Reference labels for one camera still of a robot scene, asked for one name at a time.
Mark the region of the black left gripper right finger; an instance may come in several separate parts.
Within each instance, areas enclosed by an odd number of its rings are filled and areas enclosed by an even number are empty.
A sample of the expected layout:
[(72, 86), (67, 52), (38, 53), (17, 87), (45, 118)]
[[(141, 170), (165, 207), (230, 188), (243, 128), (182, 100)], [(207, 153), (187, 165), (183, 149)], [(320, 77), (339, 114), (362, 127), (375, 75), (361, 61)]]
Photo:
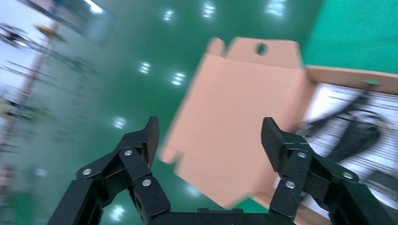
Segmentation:
[(284, 224), (292, 224), (302, 193), (328, 212), (334, 225), (391, 225), (393, 219), (358, 176), (314, 152), (301, 136), (282, 131), (265, 117), (261, 143), (280, 181), (269, 206)]

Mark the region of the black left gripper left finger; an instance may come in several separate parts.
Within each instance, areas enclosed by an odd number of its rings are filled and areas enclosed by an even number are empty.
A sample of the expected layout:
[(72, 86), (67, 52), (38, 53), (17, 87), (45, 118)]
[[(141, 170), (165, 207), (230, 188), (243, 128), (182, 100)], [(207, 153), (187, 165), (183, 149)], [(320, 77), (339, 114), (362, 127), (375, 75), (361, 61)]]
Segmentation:
[(159, 121), (151, 116), (139, 131), (126, 133), (110, 153), (76, 172), (50, 225), (98, 225), (103, 209), (117, 194), (128, 190), (143, 224), (170, 211), (151, 166), (159, 144)]

